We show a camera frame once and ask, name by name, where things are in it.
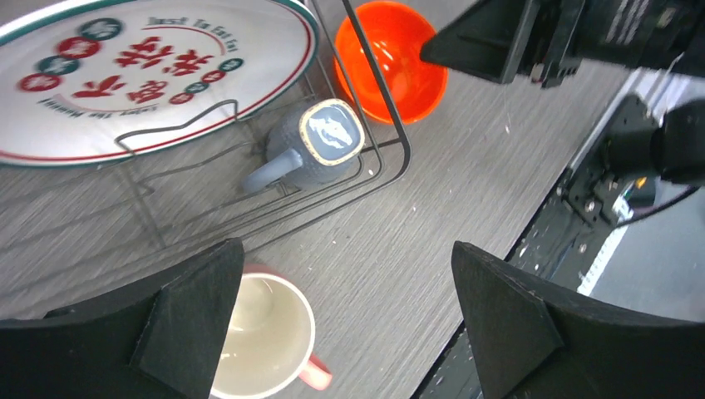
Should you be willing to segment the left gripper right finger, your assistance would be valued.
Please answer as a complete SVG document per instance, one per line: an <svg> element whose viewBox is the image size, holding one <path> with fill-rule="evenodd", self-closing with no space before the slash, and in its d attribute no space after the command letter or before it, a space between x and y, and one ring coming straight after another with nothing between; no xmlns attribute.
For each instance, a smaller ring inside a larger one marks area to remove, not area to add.
<svg viewBox="0 0 705 399"><path fill-rule="evenodd" d="M451 269L485 397L703 397L701 323L601 302L460 241Z"/></svg>

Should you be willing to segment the small plate with red characters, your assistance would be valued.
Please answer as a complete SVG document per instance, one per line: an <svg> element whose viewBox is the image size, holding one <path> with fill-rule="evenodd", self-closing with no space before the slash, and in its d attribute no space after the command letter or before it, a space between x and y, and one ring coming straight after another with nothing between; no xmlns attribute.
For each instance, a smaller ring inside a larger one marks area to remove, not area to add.
<svg viewBox="0 0 705 399"><path fill-rule="evenodd" d="M62 1L1 28L1 161L57 167L163 150L250 117L320 41L297 1Z"/></svg>

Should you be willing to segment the black wire dish rack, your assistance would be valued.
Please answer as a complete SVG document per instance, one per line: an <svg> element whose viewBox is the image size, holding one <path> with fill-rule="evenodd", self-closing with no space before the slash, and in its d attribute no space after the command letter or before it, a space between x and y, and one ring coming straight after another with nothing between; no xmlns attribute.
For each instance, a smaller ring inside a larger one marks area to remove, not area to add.
<svg viewBox="0 0 705 399"><path fill-rule="evenodd" d="M230 234L246 239L300 215L336 214L398 180L412 157L402 126L379 135L352 89L336 77L334 45L349 18L370 67L380 70L357 19L358 1L297 1L317 18L320 41L304 74L248 118L163 150L96 164L33 167L1 161L1 293L116 279ZM308 192L275 182L253 194L240 181L265 160L270 128L307 101L347 101L365 145L352 168Z"/></svg>

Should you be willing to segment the orange bowl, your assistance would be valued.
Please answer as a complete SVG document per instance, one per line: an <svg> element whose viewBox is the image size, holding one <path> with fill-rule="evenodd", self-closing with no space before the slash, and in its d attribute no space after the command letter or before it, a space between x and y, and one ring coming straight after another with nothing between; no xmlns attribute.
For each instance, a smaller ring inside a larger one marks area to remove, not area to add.
<svg viewBox="0 0 705 399"><path fill-rule="evenodd" d="M418 11L400 2L367 2L356 7L355 13L402 122L425 119L440 104L448 79L445 67L420 58L422 45L436 29ZM349 18L338 29L334 45L343 61L335 62L334 68L345 94L351 96L353 89L369 118L391 125L390 111Z"/></svg>

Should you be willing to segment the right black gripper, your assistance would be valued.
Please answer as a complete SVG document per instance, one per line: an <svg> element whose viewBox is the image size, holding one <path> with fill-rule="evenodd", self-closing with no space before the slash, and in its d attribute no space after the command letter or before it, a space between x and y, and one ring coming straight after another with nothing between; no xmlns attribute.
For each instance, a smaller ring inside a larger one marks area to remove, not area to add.
<svg viewBox="0 0 705 399"><path fill-rule="evenodd" d="M478 1L426 41L420 58L504 85L527 44L528 74L544 88L574 75L583 60L702 78L704 3Z"/></svg>

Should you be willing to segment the grey mug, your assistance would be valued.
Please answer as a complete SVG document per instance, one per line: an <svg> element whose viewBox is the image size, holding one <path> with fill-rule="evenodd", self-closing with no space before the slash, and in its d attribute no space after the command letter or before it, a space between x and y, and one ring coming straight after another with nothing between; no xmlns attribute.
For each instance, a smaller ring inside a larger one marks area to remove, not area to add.
<svg viewBox="0 0 705 399"><path fill-rule="evenodd" d="M364 144L362 122L346 101L299 103L269 132L266 162L241 187L248 194L275 182L315 189L345 175Z"/></svg>

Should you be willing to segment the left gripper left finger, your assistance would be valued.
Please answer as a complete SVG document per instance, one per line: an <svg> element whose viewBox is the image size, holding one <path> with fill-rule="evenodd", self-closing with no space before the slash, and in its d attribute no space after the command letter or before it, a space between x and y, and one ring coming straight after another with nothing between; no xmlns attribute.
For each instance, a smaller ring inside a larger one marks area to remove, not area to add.
<svg viewBox="0 0 705 399"><path fill-rule="evenodd" d="M1 322L4 398L206 398L244 268L226 239L159 273Z"/></svg>

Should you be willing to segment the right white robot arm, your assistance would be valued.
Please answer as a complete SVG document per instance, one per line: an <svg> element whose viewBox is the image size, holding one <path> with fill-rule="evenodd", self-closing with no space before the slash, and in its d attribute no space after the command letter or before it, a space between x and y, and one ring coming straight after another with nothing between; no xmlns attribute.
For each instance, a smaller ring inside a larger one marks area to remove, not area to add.
<svg viewBox="0 0 705 399"><path fill-rule="evenodd" d="M509 84L518 75L548 89L584 60L704 75L701 1L479 1L427 40L424 62ZM704 183L704 102L667 112L659 127L615 135L605 167L619 177L659 175Z"/></svg>

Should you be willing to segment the pink mug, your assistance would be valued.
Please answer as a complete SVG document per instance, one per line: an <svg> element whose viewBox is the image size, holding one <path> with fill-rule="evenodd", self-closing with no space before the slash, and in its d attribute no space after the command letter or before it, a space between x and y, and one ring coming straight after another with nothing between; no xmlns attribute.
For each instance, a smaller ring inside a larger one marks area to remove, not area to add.
<svg viewBox="0 0 705 399"><path fill-rule="evenodd" d="M267 398L299 378L322 391L333 376L313 353L316 324L303 292L264 264L246 264L211 398Z"/></svg>

